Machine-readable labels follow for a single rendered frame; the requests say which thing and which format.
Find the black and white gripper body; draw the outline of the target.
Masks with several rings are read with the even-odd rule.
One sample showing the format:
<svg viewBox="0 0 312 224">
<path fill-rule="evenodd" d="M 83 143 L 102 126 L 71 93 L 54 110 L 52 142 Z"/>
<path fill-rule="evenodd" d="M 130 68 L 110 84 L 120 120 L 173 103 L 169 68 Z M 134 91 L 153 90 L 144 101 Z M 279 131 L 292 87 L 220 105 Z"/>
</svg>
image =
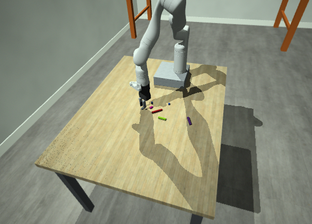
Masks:
<svg viewBox="0 0 312 224">
<path fill-rule="evenodd" d="M 145 79 L 139 79 L 136 77 L 136 80 L 136 82 L 131 81 L 129 83 L 130 86 L 139 91 L 139 97 L 145 101 L 148 101 L 151 98 L 149 77 Z"/>
</svg>

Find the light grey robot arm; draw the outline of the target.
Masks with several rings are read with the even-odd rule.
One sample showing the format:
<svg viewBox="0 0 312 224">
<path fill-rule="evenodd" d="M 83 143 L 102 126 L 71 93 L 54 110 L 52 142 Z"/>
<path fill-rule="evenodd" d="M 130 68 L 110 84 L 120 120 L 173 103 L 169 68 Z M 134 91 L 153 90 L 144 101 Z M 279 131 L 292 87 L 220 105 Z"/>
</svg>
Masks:
<svg viewBox="0 0 312 224">
<path fill-rule="evenodd" d="M 183 40 L 174 46 L 174 72 L 177 74 L 186 72 L 190 33 L 190 28 L 186 25 L 186 0 L 158 0 L 140 46 L 133 53 L 136 77 L 139 79 L 148 77 L 147 60 L 159 38 L 161 14 L 164 9 L 170 13 L 169 23 L 172 28 L 173 38 Z"/>
</svg>

